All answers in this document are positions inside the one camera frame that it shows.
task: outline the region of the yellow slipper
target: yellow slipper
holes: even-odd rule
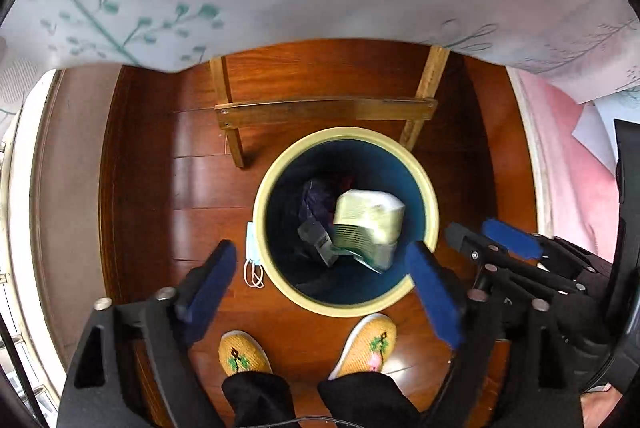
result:
[[[267,354],[260,344],[243,331],[230,331],[220,338],[220,364],[228,376],[238,372],[273,374]]]
[[[338,364],[328,379],[356,372],[380,372],[396,346],[396,325],[382,314],[370,314],[353,328]]]

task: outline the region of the metal bolt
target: metal bolt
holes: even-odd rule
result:
[[[486,302],[489,299],[489,295],[482,291],[482,289],[472,288],[466,292],[466,297],[474,302]]]
[[[532,299],[531,305],[535,310],[540,311],[541,313],[546,313],[549,310],[548,302],[545,302],[545,300],[541,300],[540,298]]]
[[[175,288],[174,287],[162,287],[162,289],[160,289],[156,293],[156,300],[161,302],[163,300],[170,300],[174,296],[175,296]]]
[[[99,300],[95,300],[94,310],[103,311],[108,309],[113,304],[113,300],[111,298],[100,298]]]

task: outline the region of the mask ear loop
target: mask ear loop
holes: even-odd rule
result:
[[[247,278],[247,268],[251,264],[251,283]],[[261,265],[256,266],[253,262],[249,260],[244,261],[244,283],[246,283],[252,289],[262,289],[264,287],[264,269]]]

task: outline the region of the trash can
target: trash can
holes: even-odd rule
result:
[[[301,268],[289,249],[297,231],[283,230],[283,216],[290,212],[292,188],[322,173],[340,172],[353,177],[352,188],[391,193],[406,206],[393,265],[382,274],[351,257],[340,257],[349,259],[332,268]],[[322,130],[287,148],[258,188],[253,220],[262,264],[275,286],[297,305],[336,318],[375,313],[404,297],[414,287],[404,251],[416,240],[433,251],[439,227],[435,192],[420,163],[393,139],[356,127]],[[300,271],[311,284],[298,284]]]

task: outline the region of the trash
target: trash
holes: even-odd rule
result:
[[[392,139],[353,128],[323,130],[316,137],[328,134],[334,135],[313,143],[309,141],[316,140],[313,135],[303,139],[267,172],[254,207],[256,226],[264,233],[258,239],[260,255],[276,287],[300,306],[337,317],[372,313],[392,303],[396,292],[404,295],[411,289],[404,256],[412,241],[428,240],[434,246],[438,230],[435,196],[418,161],[407,151],[396,152],[397,143]],[[305,141],[310,144],[303,148]],[[361,254],[358,261],[354,252],[336,247],[335,210],[326,204],[324,211],[316,210],[315,205],[324,202],[316,180],[326,185],[335,202],[344,192],[358,188],[391,194],[404,204],[393,262],[384,272],[377,271],[386,264],[364,265]],[[308,220],[307,210],[336,248],[338,258],[331,267],[316,246],[300,238],[298,228]]]
[[[404,204],[389,193],[350,189],[336,204],[334,246],[382,273],[393,263],[403,215]]]
[[[300,224],[313,219],[318,221],[326,232],[333,232],[335,202],[338,195],[342,193],[338,185],[337,181],[319,177],[313,178],[304,184],[300,199],[300,209],[298,210]]]
[[[315,218],[307,218],[298,228],[298,234],[300,239],[316,248],[327,267],[331,267],[338,260],[329,234]]]

